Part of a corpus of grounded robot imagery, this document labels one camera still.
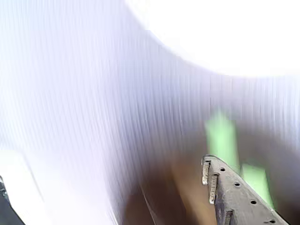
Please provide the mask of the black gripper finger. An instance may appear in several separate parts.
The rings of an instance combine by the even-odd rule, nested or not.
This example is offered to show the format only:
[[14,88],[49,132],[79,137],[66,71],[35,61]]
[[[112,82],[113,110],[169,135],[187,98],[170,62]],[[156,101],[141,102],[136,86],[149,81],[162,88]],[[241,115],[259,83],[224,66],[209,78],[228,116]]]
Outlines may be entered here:
[[25,225],[10,204],[2,177],[0,177],[0,225]]
[[218,225],[286,225],[227,163],[214,155],[202,157],[202,184],[208,187]]

